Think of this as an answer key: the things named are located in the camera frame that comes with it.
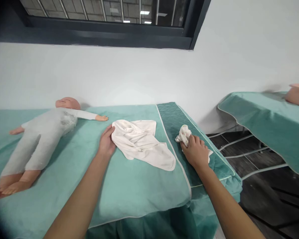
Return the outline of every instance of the white piping trim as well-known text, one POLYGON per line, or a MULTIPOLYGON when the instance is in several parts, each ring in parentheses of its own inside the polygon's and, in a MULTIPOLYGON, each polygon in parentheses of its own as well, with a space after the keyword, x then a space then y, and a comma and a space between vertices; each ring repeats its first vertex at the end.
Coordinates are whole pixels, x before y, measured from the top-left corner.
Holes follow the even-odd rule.
MULTIPOLYGON (((178 108, 180 108, 180 110, 184 113, 184 115, 187 117, 187 115, 185 114, 185 112, 182 110, 182 108, 181 107, 179 107, 179 105, 178 104, 176 104, 177 106, 178 106, 178 108)), ((200 132, 200 130, 193 124, 193 122, 190 120, 190 118, 188 118, 188 120, 192 123, 192 125, 198 130, 198 132, 204 137, 204 139, 205 140, 207 140, 206 139, 206 137, 200 132)), ((233 176, 235 176, 235 171, 223 160, 223 158, 217 153, 217 151, 213 148, 213 146, 211 145, 211 144, 209 144, 210 146, 211 146, 211 148, 214 150, 214 152, 218 155, 218 157, 220 157, 221 158, 221 160, 232 170, 232 172, 234 173, 234 175, 233 176)), ((223 179, 220 179, 219 181, 222 181, 222 180, 224 180, 224 179, 227 179, 227 178, 230 178, 231 177, 231 175, 230 176, 228 176, 228 177, 226 177, 226 178, 223 178, 223 179)))
POLYGON ((122 217, 122 218, 119 218, 119 219, 114 219, 114 220, 111 220, 111 221, 108 221, 108 222, 104 222, 104 223, 101 223, 101 224, 98 224, 98 225, 95 225, 95 226, 89 226, 87 229, 90 229, 90 228, 93 228, 93 227, 98 227, 98 226, 101 226, 101 225, 104 225, 104 224, 107 224, 107 223, 111 223, 111 222, 115 222, 115 221, 123 220, 123 219, 126 219, 126 218, 141 218, 141 217, 146 216, 147 214, 145 214, 145 215, 143 215, 143 216, 139 216, 139 217, 126 216, 126 217, 122 217))
POLYGON ((180 167, 182 168, 184 177, 185 177, 185 179, 186 179, 186 182, 187 182, 187 184, 188 184, 188 188, 189 188, 189 195, 190 195, 190 199, 189 199, 189 200, 191 200, 191 199, 192 199, 192 189, 191 189, 189 180, 188 180, 188 178, 187 178, 187 175, 186 175, 186 173, 185 173, 185 170, 184 170, 184 168, 183 168, 183 165, 182 165, 182 164, 180 163, 180 161, 178 160, 177 155, 176 155, 176 153, 175 153, 175 150, 174 150, 174 148, 173 148, 173 146, 172 146, 172 144, 171 144, 171 142, 170 142, 170 140, 169 140, 169 137, 168 137, 168 135, 167 135, 167 133, 166 133, 166 130, 165 130, 165 127, 164 127, 164 123, 163 123, 162 117, 160 116, 160 112, 159 112, 159 110, 158 110, 158 107, 157 107, 157 105, 155 105, 155 106, 156 106, 156 109, 157 109, 157 112, 158 112, 160 121, 162 122, 162 126, 163 126, 163 129, 164 129, 166 138, 167 138, 167 140, 168 140, 170 146, 171 146, 172 149, 173 149, 173 152, 174 152, 174 155, 175 155, 175 158, 176 158, 177 162, 179 163, 180 167))
POLYGON ((191 186, 191 188, 195 188, 195 187, 199 187, 199 186, 202 186, 202 184, 196 185, 196 186, 191 186))
MULTIPOLYGON (((223 112, 225 112, 225 113, 231 115, 231 116, 236 120, 236 123, 237 123, 237 124, 243 126, 242 124, 240 124, 240 123, 237 121, 237 119, 236 119, 235 116, 233 116, 232 114, 228 113, 227 111, 222 110, 221 108, 219 108, 219 104, 217 105, 217 108, 218 108, 219 110, 221 110, 221 111, 223 111, 223 112)), ((285 161, 285 159, 282 157, 281 154, 279 154, 278 152, 276 152, 276 151, 273 150, 272 148, 270 148, 270 149, 271 149, 272 151, 274 151, 276 154, 278 154, 278 155, 285 161)))

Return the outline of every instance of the white cloth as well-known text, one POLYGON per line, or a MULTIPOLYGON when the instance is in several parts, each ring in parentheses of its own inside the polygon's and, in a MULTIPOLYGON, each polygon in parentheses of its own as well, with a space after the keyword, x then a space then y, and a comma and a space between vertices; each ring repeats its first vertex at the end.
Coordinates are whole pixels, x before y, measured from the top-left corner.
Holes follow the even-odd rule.
POLYGON ((71 131, 77 118, 94 120, 97 114, 67 108, 55 108, 22 124, 25 129, 1 176, 44 169, 60 140, 71 131))
POLYGON ((112 123, 115 130, 112 141, 127 159, 139 159, 150 165, 173 171, 176 159, 167 148, 155 138, 156 122, 153 120, 126 121, 123 119, 112 123))
MULTIPOLYGON (((192 134, 192 132, 188 129, 187 125, 183 125, 179 130, 179 135, 177 135, 175 141, 176 142, 183 142, 186 147, 188 147, 189 144, 189 136, 192 134)), ((210 149, 208 150, 208 163, 210 162, 209 156, 211 156, 213 151, 210 149)))

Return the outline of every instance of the hand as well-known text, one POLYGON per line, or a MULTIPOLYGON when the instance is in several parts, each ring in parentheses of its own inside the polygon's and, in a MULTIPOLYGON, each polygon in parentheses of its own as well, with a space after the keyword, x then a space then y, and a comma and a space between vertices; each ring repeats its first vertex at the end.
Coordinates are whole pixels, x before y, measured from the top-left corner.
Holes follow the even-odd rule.
POLYGON ((24 132, 24 128, 22 128, 21 126, 19 126, 16 129, 10 130, 9 134, 14 135, 14 134, 20 134, 22 132, 24 132))
POLYGON ((98 120, 98 121, 107 121, 109 118, 106 117, 106 116, 95 116, 95 120, 98 120))
POLYGON ((115 126, 112 127, 112 125, 109 125, 104 132, 101 135, 100 138, 100 145, 99 149, 97 151, 97 155, 102 155, 103 157, 111 158, 112 154, 114 153, 114 150, 116 148, 116 145, 113 143, 111 139, 111 134, 114 132, 115 126))
POLYGON ((189 136, 188 148, 183 142, 180 146, 186 156, 187 161, 197 170, 198 168, 209 168, 208 166, 208 147, 198 136, 189 136))

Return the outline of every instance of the floor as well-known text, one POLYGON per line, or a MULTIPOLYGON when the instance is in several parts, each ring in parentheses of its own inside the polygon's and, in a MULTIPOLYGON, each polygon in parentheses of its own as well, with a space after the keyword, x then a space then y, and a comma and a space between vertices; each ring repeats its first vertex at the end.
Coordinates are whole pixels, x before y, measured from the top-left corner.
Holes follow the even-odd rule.
MULTIPOLYGON (((249 132, 230 132, 211 138, 219 149, 223 145, 249 135, 249 132)), ((226 156, 240 155, 259 148, 255 137, 245 139, 223 149, 226 156)), ((275 152, 265 150, 235 159, 228 159, 230 165, 240 177, 266 167, 283 164, 284 160, 275 152)), ((280 168, 252 175, 243 182, 240 205, 249 212, 252 221, 258 226, 266 238, 283 239, 299 238, 299 198, 287 195, 279 190, 299 195, 299 176, 288 168, 280 168), (287 225, 278 234, 270 227, 287 225)), ((216 238, 223 238, 217 232, 216 238)))

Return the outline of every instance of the doll head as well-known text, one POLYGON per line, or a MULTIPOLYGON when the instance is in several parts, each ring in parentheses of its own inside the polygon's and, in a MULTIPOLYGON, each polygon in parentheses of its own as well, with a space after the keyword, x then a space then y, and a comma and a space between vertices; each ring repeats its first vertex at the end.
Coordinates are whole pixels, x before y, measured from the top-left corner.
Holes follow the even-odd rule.
POLYGON ((75 109, 75 110, 81 109, 81 106, 78 103, 78 101, 72 97, 64 97, 61 100, 57 100, 55 102, 55 106, 57 108, 64 107, 64 108, 75 109))

